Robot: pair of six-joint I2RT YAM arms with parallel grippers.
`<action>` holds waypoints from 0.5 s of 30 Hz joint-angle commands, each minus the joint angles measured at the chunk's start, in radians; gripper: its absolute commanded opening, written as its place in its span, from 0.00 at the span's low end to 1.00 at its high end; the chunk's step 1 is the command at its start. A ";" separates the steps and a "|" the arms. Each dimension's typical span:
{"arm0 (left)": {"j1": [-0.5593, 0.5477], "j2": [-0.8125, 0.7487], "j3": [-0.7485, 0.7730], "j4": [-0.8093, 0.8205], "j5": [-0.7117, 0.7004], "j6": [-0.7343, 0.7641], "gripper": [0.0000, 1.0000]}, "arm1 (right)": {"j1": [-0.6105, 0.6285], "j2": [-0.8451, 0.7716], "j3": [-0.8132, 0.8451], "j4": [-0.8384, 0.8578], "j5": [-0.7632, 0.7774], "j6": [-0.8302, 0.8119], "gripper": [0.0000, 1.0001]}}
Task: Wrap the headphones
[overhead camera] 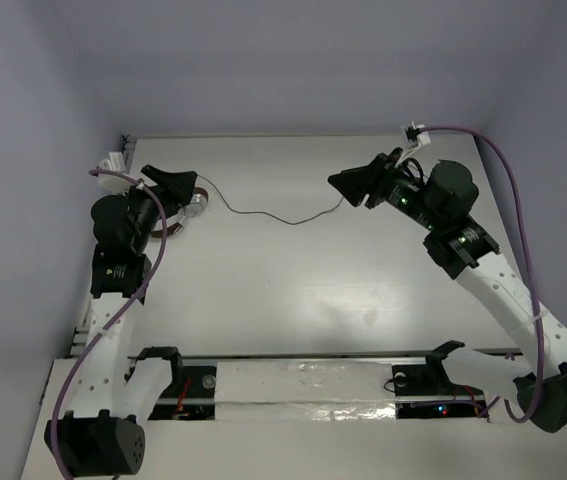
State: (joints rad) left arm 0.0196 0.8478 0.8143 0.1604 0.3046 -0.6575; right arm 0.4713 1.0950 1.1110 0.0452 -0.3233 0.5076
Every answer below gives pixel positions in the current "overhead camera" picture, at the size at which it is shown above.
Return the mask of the brown silver headphones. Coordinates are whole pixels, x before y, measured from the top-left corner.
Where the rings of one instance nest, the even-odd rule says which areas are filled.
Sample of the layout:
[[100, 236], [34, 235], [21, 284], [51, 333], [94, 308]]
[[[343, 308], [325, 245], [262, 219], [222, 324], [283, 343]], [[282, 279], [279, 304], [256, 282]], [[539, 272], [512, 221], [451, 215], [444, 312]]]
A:
[[195, 187], [193, 189], [189, 203], [184, 206], [178, 206], [168, 197], [168, 193], [164, 189], [153, 187], [152, 190], [164, 207], [168, 237], [177, 235], [186, 227], [189, 220], [202, 214], [208, 206], [208, 192], [201, 187]]

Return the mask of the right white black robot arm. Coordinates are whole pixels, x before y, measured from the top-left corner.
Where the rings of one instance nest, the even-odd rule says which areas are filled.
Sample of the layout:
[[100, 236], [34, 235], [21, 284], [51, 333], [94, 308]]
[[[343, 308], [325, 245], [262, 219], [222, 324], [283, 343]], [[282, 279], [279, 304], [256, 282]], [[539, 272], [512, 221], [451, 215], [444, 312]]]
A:
[[518, 406], [539, 429], [561, 430], [567, 425], [567, 327], [533, 302], [528, 284], [471, 217], [479, 195], [471, 172], [440, 160], [427, 178], [417, 178], [402, 165], [401, 154], [380, 153], [328, 182], [354, 207], [388, 204], [425, 228], [432, 261], [483, 305], [523, 356], [512, 361], [448, 341], [427, 354], [426, 384], [438, 393], [456, 385], [491, 392]]

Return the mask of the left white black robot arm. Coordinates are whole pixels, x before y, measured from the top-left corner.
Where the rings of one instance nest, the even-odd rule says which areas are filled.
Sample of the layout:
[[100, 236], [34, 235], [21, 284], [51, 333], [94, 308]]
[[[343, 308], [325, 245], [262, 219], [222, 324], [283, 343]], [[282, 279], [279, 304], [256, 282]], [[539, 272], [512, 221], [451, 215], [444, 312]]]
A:
[[118, 479], [139, 472], [145, 455], [144, 426], [161, 394], [185, 382], [175, 347], [130, 352], [132, 335], [150, 281], [162, 262], [145, 249], [155, 231], [163, 254], [173, 232], [169, 218], [190, 206], [203, 208], [194, 171], [142, 168], [134, 179], [97, 168], [110, 189], [91, 208], [96, 240], [88, 301], [87, 343], [64, 380], [46, 424], [45, 443], [65, 479]]

